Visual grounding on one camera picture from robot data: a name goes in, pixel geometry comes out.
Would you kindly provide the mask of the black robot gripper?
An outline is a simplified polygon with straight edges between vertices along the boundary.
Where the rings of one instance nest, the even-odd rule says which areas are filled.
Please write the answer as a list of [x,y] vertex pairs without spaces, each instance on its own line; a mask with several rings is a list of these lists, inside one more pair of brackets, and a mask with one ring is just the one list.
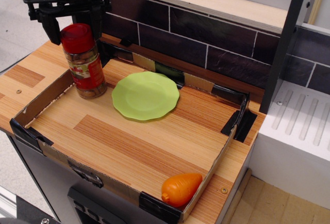
[[73,17],[90,20],[95,40],[102,36],[103,12],[110,6],[110,0],[23,0],[28,6],[31,20],[42,23],[49,40],[61,44],[57,18]]

